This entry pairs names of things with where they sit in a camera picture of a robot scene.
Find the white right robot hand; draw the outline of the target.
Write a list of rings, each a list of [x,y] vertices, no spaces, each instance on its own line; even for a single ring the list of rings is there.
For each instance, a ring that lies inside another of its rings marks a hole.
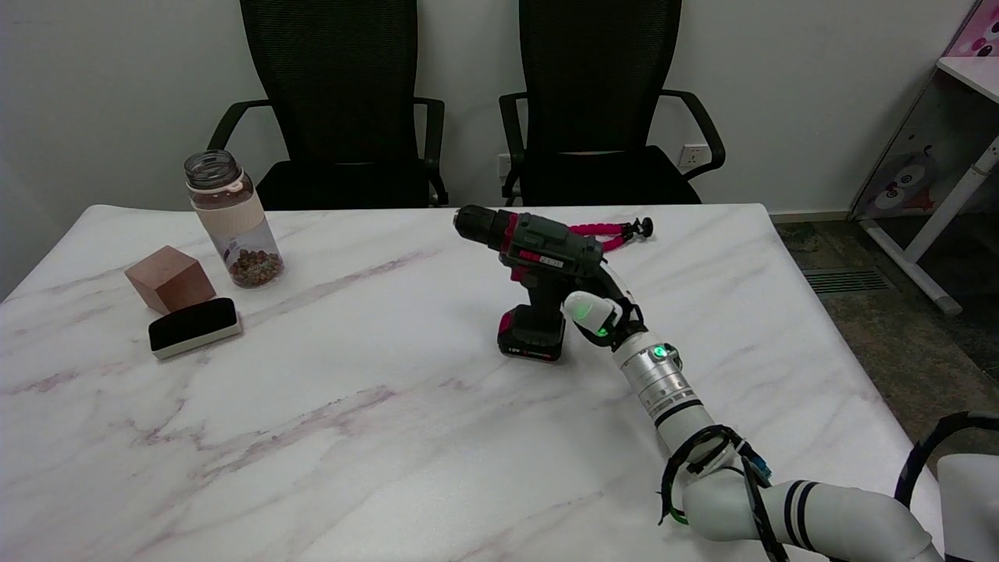
[[[565,316],[597,347],[617,350],[631,336],[645,333],[645,316],[620,275],[603,261],[596,275],[579,278],[563,300]]]

